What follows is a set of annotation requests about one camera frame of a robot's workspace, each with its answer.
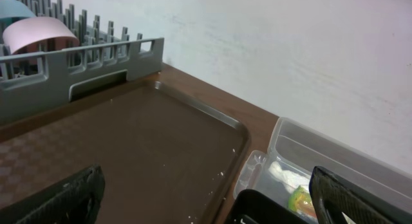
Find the dark brown serving tray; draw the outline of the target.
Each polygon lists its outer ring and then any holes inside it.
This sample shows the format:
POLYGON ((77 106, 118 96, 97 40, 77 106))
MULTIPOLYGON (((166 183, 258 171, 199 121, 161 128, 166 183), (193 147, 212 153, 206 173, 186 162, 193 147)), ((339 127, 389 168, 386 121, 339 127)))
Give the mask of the dark brown serving tray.
POLYGON ((1 206, 99 164, 99 223, 211 223, 250 140, 158 81, 124 84, 1 128, 1 206))

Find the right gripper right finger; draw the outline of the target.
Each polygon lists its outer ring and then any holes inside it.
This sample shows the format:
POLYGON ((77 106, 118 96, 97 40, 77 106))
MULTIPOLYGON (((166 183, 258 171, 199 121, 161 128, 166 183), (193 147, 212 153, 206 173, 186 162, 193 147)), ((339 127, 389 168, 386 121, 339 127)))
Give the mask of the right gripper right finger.
POLYGON ((321 166, 312 171, 309 191, 319 223, 346 223, 346 216, 355 223, 411 223, 410 213, 321 166))

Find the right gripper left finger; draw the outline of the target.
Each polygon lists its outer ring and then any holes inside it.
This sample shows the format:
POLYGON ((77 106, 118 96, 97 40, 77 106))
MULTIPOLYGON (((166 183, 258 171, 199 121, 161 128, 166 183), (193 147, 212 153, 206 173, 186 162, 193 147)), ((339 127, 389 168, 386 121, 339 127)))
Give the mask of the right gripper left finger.
POLYGON ((106 181, 94 164, 1 209, 1 223, 94 224, 106 181))

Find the grey dish rack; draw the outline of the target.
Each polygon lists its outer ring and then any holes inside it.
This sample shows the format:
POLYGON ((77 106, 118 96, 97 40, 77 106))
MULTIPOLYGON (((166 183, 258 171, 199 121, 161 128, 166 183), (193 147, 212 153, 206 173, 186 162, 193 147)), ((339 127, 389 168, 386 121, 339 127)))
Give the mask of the grey dish rack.
POLYGON ((1 123, 6 125, 59 106, 118 81, 131 81, 162 69, 164 40, 132 37, 113 21, 88 15, 63 0, 18 0, 35 17, 63 22, 80 45, 62 50, 12 54, 1 22, 1 123))

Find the light blue bowl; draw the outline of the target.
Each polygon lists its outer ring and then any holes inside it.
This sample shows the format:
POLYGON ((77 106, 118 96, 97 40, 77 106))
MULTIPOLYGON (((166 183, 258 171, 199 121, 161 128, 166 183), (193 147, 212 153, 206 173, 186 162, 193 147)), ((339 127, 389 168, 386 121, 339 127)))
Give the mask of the light blue bowl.
POLYGON ((11 24, 14 21, 35 17, 35 14, 18 0, 1 0, 1 22, 11 24))

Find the white napkin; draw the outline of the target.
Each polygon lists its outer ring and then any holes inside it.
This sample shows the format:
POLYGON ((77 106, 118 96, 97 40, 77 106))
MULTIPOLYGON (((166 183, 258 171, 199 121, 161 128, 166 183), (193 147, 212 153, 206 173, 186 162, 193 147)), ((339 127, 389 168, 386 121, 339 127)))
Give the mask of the white napkin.
POLYGON ((268 168, 270 174, 280 181, 285 189, 292 194, 296 189, 302 189, 304 192, 309 192, 310 179, 299 173, 295 173, 286 169, 282 169, 279 162, 272 162, 268 168))

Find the clear plastic bin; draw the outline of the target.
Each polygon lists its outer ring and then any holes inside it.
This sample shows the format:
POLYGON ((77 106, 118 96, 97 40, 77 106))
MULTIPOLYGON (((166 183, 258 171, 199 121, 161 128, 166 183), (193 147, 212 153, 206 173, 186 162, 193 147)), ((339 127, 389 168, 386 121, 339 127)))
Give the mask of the clear plastic bin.
MULTIPOLYGON (((277 121, 266 151, 250 154, 235 185, 234 199, 252 189, 290 210, 291 194, 270 174, 272 162, 309 179, 314 167, 324 167, 411 214, 410 176, 288 118, 277 121)), ((319 223, 293 213, 306 223, 319 223)))

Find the black tray bin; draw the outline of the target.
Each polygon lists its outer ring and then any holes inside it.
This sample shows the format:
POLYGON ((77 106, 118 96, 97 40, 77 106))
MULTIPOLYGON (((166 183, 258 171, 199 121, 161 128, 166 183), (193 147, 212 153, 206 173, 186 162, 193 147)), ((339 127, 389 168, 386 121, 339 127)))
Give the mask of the black tray bin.
POLYGON ((306 224, 306 221, 264 194, 245 189, 238 194, 224 224, 306 224))

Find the green orange snack wrapper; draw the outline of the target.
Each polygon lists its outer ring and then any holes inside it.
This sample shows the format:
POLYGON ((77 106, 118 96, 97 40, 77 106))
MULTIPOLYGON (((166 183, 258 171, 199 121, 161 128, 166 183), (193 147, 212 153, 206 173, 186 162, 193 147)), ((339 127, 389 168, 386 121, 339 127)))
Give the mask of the green orange snack wrapper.
POLYGON ((302 186, 298 186, 290 195, 288 208, 304 218, 317 220, 310 193, 302 186))

